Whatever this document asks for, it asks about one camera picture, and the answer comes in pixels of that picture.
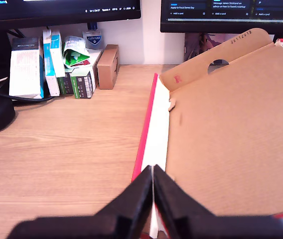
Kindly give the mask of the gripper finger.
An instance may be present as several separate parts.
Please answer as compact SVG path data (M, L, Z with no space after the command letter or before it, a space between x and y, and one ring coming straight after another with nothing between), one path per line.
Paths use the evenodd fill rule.
M152 167L147 166L116 198L104 206L97 216L115 220L110 239L138 239L152 207Z
M189 220L194 216L215 217L185 193L158 165L153 167L154 201L171 239L191 238Z

